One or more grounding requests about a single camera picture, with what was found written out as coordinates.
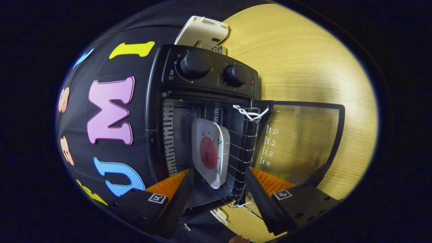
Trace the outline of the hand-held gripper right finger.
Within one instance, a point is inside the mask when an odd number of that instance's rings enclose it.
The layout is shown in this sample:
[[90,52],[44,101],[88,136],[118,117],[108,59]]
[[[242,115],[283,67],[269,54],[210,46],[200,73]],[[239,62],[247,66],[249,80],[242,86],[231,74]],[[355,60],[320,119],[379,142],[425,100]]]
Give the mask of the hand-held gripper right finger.
[[297,186],[249,167],[246,185],[270,233],[275,236],[305,227],[339,205],[339,200],[310,183]]

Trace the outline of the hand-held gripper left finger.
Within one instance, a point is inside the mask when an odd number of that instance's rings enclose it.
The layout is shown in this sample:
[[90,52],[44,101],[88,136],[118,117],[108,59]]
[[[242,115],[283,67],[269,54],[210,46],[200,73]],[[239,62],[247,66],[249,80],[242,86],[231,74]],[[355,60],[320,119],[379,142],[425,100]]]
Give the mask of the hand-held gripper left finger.
[[113,213],[152,236],[171,238],[193,189],[193,171],[187,169],[148,189],[130,189],[113,203]]

